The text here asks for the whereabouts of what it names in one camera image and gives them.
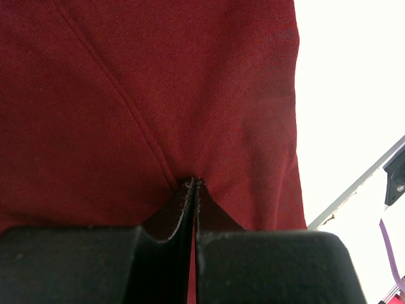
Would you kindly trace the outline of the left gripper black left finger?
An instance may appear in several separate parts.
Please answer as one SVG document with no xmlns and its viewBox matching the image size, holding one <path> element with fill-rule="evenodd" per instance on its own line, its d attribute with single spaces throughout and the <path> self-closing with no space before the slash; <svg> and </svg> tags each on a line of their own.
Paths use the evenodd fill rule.
<svg viewBox="0 0 405 304">
<path fill-rule="evenodd" d="M 19 226 L 1 235 L 2 303 L 185 303 L 194 180 L 133 227 Z"/>
</svg>

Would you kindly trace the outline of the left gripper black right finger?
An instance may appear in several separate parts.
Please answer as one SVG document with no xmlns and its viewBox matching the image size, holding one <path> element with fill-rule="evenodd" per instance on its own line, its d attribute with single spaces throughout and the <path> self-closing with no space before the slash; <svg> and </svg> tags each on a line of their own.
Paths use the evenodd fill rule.
<svg viewBox="0 0 405 304">
<path fill-rule="evenodd" d="M 247 231 L 195 191 L 198 303 L 364 303 L 343 242 L 317 231 Z"/>
</svg>

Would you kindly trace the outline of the dark red t-shirt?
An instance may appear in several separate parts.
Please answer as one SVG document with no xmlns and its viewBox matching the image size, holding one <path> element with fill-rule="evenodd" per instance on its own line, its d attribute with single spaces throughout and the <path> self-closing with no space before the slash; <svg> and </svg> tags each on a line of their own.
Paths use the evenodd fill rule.
<svg viewBox="0 0 405 304">
<path fill-rule="evenodd" d="M 302 231 L 293 1 L 2 1 L 1 235 L 133 227 L 189 179 Z"/>
</svg>

